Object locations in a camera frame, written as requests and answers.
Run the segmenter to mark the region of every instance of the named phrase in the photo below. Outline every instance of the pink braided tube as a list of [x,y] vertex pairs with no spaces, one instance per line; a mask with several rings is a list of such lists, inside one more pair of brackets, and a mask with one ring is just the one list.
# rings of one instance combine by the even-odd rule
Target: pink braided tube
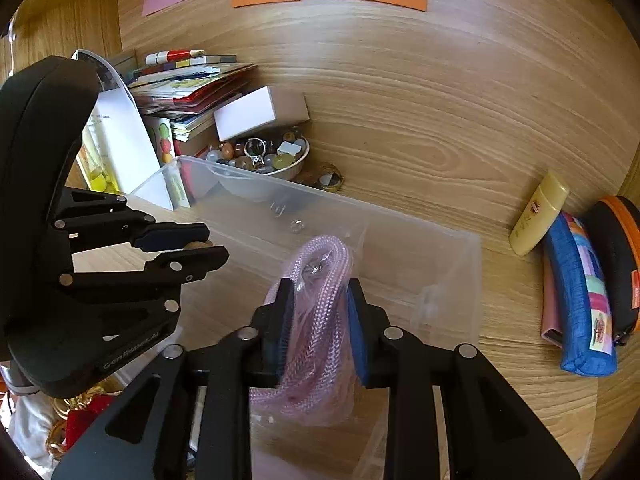
[[[280,385],[252,388],[252,407],[307,426],[341,422],[353,408],[354,367],[347,328],[349,248],[335,236],[318,236],[302,246],[283,278],[295,286],[287,363]],[[276,297],[270,288],[265,304]]]

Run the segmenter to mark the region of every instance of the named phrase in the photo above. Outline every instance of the white box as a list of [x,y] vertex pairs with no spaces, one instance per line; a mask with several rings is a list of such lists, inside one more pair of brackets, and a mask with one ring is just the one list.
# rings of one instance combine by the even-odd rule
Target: white box
[[259,128],[307,121],[309,113],[302,92],[265,86],[223,106],[214,116],[218,137],[229,140]]

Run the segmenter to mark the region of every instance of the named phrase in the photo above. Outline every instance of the yellow bottle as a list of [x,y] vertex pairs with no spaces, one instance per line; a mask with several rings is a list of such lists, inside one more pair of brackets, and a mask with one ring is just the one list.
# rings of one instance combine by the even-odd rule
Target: yellow bottle
[[509,235],[511,249],[518,256],[529,253],[551,227],[569,195],[566,182],[549,171],[533,193]]

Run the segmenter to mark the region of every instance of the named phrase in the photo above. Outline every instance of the blue pencil case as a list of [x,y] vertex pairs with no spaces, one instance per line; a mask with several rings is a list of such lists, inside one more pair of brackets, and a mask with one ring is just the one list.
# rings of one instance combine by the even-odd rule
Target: blue pencil case
[[613,321],[596,254],[580,221],[561,212],[545,235],[562,327],[562,370],[586,377],[616,371]]

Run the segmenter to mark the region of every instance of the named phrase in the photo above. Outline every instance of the pencil case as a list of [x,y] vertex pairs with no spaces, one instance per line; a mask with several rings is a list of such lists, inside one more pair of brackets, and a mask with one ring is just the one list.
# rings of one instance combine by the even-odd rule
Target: pencil case
[[604,377],[617,367],[604,276],[580,221],[561,212],[545,235],[562,327],[562,370]]
[[640,212],[622,196],[606,196],[582,220],[604,273],[613,342],[623,346],[640,330]]
[[540,337],[551,344],[562,348],[562,327],[558,316],[558,295],[551,260],[545,250],[543,256],[544,299],[542,304],[542,326]]

